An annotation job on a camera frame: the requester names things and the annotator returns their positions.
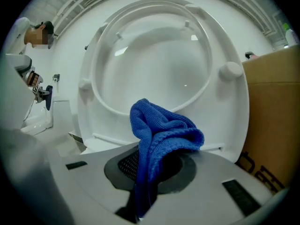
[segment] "black slot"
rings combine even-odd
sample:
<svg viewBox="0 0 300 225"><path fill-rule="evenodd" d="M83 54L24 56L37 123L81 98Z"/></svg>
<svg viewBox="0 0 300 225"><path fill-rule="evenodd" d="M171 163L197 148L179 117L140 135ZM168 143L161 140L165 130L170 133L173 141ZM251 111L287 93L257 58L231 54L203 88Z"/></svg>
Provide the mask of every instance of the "black slot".
<svg viewBox="0 0 300 225"><path fill-rule="evenodd" d="M87 163L84 162L84 161L80 161L80 162L76 162L76 163L66 164L66 167L67 167L68 170L71 170L71 169L75 169L75 168L78 168L78 167L82 167L84 165L87 165Z"/></svg>
<svg viewBox="0 0 300 225"><path fill-rule="evenodd" d="M238 205L245 216L250 215L260 208L257 201L238 183L237 180L231 180L222 183L231 198Z"/></svg>

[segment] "black grate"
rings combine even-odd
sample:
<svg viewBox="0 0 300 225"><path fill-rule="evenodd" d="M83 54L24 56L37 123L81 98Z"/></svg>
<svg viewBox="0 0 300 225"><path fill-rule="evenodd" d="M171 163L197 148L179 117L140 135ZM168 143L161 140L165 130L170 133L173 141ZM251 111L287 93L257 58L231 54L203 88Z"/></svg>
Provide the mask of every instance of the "black grate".
<svg viewBox="0 0 300 225"><path fill-rule="evenodd" d="M118 162L118 167L131 180L136 180L137 167L139 162L139 151L136 151L128 157Z"/></svg>

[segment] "blue towel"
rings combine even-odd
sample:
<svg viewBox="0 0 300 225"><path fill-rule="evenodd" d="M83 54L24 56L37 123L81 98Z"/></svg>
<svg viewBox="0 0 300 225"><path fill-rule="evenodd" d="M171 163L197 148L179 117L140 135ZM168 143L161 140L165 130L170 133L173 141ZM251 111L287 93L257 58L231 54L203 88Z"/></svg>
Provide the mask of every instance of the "blue towel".
<svg viewBox="0 0 300 225"><path fill-rule="evenodd" d="M137 215L142 218L156 199L162 158L178 149L199 150L204 136L190 119L147 99L131 107L130 122L133 134L140 139L135 201Z"/></svg>

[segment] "ceiling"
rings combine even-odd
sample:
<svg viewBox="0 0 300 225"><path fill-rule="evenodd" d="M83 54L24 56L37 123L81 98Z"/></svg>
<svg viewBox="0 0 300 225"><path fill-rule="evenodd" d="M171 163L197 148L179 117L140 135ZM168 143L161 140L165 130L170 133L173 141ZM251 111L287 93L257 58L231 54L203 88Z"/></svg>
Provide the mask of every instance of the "ceiling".
<svg viewBox="0 0 300 225"><path fill-rule="evenodd" d="M102 0L32 0L20 16L29 18L32 25L52 21L59 36L84 12ZM240 9L275 45L286 44L282 24L288 22L273 0L225 0Z"/></svg>

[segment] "cardboard box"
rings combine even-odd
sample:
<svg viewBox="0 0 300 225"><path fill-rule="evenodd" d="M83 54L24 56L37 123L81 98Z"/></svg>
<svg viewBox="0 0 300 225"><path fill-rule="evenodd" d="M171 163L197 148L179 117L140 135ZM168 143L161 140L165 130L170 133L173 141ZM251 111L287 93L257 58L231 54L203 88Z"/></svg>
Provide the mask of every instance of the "cardboard box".
<svg viewBox="0 0 300 225"><path fill-rule="evenodd" d="M250 118L237 165L276 193L290 185L300 164L300 47L243 66Z"/></svg>

